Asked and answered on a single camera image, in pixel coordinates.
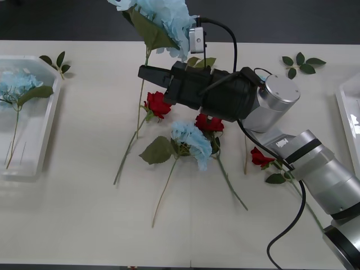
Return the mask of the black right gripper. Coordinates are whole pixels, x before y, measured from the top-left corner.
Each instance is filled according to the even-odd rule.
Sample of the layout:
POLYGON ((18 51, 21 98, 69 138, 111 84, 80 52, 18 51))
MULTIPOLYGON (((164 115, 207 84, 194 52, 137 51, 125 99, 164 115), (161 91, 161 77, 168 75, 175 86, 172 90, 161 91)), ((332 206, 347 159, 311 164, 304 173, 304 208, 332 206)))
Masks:
POLYGON ((164 102, 170 105, 181 104, 191 109, 208 108, 214 102, 211 92, 202 93, 213 82, 212 69, 188 67, 176 62, 170 70, 141 65, 138 77, 166 88, 164 102))

